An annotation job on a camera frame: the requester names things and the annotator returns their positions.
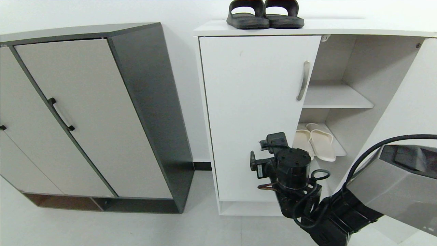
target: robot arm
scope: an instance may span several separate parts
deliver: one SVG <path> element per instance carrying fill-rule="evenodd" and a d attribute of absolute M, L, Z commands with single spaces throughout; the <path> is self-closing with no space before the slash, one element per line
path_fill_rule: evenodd
<path fill-rule="evenodd" d="M 250 168 L 259 179 L 270 178 L 269 184 L 258 188 L 275 191 L 282 214 L 320 246 L 346 246 L 353 233 L 383 215 L 437 236 L 437 148 L 387 145 L 414 138 L 437 139 L 437 135 L 405 135 L 372 146 L 354 163 L 342 189 L 321 202 L 322 186 L 317 181 L 328 178 L 329 172 L 320 169 L 310 175 L 308 153 L 288 147 L 284 133 L 260 141 L 261 150 L 274 157 L 256 160 L 252 151 Z M 318 172 L 326 175 L 316 178 Z"/>

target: cabinet side panel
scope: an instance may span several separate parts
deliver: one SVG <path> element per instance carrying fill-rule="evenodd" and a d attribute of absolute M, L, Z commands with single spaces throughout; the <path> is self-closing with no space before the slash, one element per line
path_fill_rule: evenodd
<path fill-rule="evenodd" d="M 170 192 L 182 211 L 193 159 L 162 26 L 108 39 Z"/>

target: white wall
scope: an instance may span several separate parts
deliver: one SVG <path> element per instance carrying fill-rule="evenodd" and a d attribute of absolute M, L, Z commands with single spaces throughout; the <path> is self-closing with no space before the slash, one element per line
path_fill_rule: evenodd
<path fill-rule="evenodd" d="M 0 34 L 81 25 L 160 21 L 195 161 L 209 161 L 192 30 L 225 19 L 230 0 L 2 0 Z M 435 25 L 429 1 L 299 1 L 303 18 L 373 18 Z"/>

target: open cabinet compartment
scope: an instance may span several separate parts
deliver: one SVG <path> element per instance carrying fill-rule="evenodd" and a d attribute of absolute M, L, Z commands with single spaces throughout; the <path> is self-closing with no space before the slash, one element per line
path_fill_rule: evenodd
<path fill-rule="evenodd" d="M 102 211 L 91 197 L 45 195 L 24 192 L 23 195 L 38 207 Z"/>
<path fill-rule="evenodd" d="M 321 42 L 300 123 L 325 124 L 334 136 L 336 161 L 314 158 L 331 172 L 321 183 L 329 195 L 362 152 L 416 57 L 422 37 L 332 35 Z M 339 155 L 337 143 L 346 155 Z"/>

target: gray cabinet door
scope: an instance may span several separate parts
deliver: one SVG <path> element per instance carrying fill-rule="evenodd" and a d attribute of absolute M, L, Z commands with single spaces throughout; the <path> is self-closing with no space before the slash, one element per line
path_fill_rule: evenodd
<path fill-rule="evenodd" d="M 119 196 L 172 198 L 106 39 L 30 44 L 17 51 Z"/>
<path fill-rule="evenodd" d="M 45 106 L 9 48 L 0 48 L 0 57 L 0 119 L 7 126 L 5 133 L 64 194 L 112 196 Z"/>
<path fill-rule="evenodd" d="M 0 132 L 0 173 L 24 192 L 63 194 L 4 133 Z"/>

